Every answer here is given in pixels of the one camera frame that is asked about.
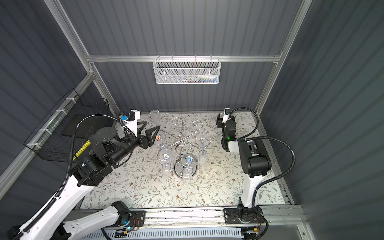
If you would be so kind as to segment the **clear champagne flute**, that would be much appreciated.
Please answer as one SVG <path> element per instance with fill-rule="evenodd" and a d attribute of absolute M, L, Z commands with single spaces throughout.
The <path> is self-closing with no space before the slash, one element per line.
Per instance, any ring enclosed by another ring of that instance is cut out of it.
<path fill-rule="evenodd" d="M 160 112 L 158 110 L 152 110 L 150 112 L 150 116 L 151 116 L 151 119 L 152 119 L 152 122 L 154 123 L 154 125 L 158 126 L 160 125 Z"/>

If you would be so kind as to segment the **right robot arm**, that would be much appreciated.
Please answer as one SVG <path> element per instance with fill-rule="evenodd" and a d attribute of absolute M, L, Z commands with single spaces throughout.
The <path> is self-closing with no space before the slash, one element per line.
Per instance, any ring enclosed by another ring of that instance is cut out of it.
<path fill-rule="evenodd" d="M 258 223 L 264 222 L 261 209 L 256 204 L 256 187 L 262 183 L 268 171 L 272 168 L 271 160 L 262 141 L 238 139 L 237 123 L 228 115 L 217 116 L 216 125 L 222 131 L 221 144 L 226 152 L 240 156 L 244 179 L 244 190 L 239 198 L 237 210 L 230 212 L 232 222 Z"/>

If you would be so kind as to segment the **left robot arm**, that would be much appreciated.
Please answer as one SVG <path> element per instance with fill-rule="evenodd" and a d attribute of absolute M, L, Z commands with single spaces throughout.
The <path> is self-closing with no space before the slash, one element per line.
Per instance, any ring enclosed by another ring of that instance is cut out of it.
<path fill-rule="evenodd" d="M 142 135 L 146 121 L 134 122 L 134 127 L 141 126 L 135 132 L 127 126 L 127 121 L 120 120 L 119 124 L 125 137 L 120 138 L 112 127 L 98 130 L 89 138 L 90 152 L 80 154 L 75 166 L 73 159 L 76 157 L 74 148 L 77 132 L 73 133 L 68 168 L 62 185 L 31 219 L 8 230 L 9 240 L 78 240 L 105 227 L 116 226 L 125 232 L 139 227 L 139 220 L 133 217 L 122 201 L 116 201 L 86 217 L 65 221 L 86 194 L 129 160 L 135 148 L 153 146 L 160 130 L 160 126 L 155 126 Z"/>

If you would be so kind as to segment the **chrome wine glass rack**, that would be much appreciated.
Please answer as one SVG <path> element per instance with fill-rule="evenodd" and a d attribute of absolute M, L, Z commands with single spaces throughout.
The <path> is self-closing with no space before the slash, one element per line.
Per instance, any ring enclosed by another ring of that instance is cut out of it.
<path fill-rule="evenodd" d="M 174 125 L 175 127 L 177 126 L 180 127 L 180 132 L 178 133 L 178 135 L 172 135 L 170 133 L 167 133 L 170 137 L 173 137 L 176 139 L 176 142 L 171 144 L 171 147 L 175 148 L 175 153 L 176 153 L 176 156 L 178 157 L 174 164 L 174 172 L 176 176 L 181 178 L 182 180 L 191 180 L 193 176 L 191 178 L 182 177 L 183 167 L 181 165 L 181 158 L 185 153 L 194 153 L 195 155 L 197 155 L 199 158 L 199 163 L 197 167 L 197 171 L 198 171 L 199 166 L 201 166 L 201 159 L 205 159 L 205 158 L 201 158 L 199 156 L 200 149 L 196 145 L 195 137 L 198 134 L 204 134 L 202 132 L 204 124 L 200 120 L 194 120 L 192 122 L 193 132 L 190 134 L 186 133 L 186 128 L 185 128 L 186 122 L 182 117 L 172 118 L 171 124 Z"/>

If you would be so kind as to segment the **hanging glass pink sticker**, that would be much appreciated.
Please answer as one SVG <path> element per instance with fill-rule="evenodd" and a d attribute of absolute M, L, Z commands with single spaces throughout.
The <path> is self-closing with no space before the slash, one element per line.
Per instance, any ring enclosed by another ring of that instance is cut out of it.
<path fill-rule="evenodd" d="M 165 142 L 165 139 L 166 139 L 166 137 L 164 134 L 157 133 L 155 140 L 154 140 L 154 145 L 160 146 L 161 144 L 163 144 Z"/>

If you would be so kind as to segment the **hanging glass right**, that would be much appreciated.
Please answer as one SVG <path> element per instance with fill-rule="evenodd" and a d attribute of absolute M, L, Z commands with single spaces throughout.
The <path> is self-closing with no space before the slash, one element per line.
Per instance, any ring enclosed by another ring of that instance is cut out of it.
<path fill-rule="evenodd" d="M 208 156 L 207 147 L 210 145 L 211 140 L 207 134 L 198 134 L 195 137 L 196 145 L 199 147 L 199 156 L 206 158 Z"/>

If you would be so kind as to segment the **hanging glass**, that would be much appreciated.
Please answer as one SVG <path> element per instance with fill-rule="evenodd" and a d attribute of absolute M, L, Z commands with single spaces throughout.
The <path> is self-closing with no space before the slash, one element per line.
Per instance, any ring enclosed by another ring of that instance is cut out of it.
<path fill-rule="evenodd" d="M 196 145 L 199 147 L 199 156 L 206 158 L 208 156 L 207 147 L 210 145 L 211 140 L 207 134 L 198 134 L 195 137 Z"/>
<path fill-rule="evenodd" d="M 158 161 L 162 165 L 163 172 L 169 172 L 172 168 L 172 162 L 175 160 L 175 153 L 169 149 L 160 150 Z"/>
<path fill-rule="evenodd" d="M 199 163 L 199 158 L 194 153 L 185 153 L 181 158 L 181 165 L 183 167 L 182 177 L 191 178 L 195 175 Z"/>

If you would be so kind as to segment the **hanging glass front left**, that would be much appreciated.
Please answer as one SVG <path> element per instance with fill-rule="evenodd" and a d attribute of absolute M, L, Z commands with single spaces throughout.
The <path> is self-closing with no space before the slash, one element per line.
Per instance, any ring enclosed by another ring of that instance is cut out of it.
<path fill-rule="evenodd" d="M 175 160 L 175 153 L 169 149 L 160 150 L 158 161 L 162 165 L 163 172 L 169 172 L 172 168 L 172 162 Z"/>

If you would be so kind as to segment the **hanging glass front centre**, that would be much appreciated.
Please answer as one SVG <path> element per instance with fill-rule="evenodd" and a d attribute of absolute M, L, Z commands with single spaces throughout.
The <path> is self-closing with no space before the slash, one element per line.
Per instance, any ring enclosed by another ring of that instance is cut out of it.
<path fill-rule="evenodd" d="M 191 178 L 195 175 L 199 163 L 199 158 L 194 153 L 185 153 L 181 158 L 181 165 L 183 167 L 182 177 Z"/>

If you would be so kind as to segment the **items in white basket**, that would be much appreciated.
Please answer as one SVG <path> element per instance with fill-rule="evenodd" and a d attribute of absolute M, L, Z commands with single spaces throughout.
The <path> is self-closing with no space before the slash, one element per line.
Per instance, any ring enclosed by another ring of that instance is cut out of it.
<path fill-rule="evenodd" d="M 176 83 L 184 84 L 216 84 L 220 80 L 219 75 L 198 75 L 198 76 L 187 76 L 181 79 L 176 79 Z"/>

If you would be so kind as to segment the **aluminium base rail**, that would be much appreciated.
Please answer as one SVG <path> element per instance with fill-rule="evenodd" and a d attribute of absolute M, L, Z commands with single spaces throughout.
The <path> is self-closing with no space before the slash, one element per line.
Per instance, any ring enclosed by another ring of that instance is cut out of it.
<path fill-rule="evenodd" d="M 300 205 L 260 206 L 270 226 L 299 225 L 307 222 Z M 260 227 L 263 220 L 250 218 L 240 221 L 234 206 L 132 209 L 140 220 L 140 229 L 208 228 L 208 227 Z"/>

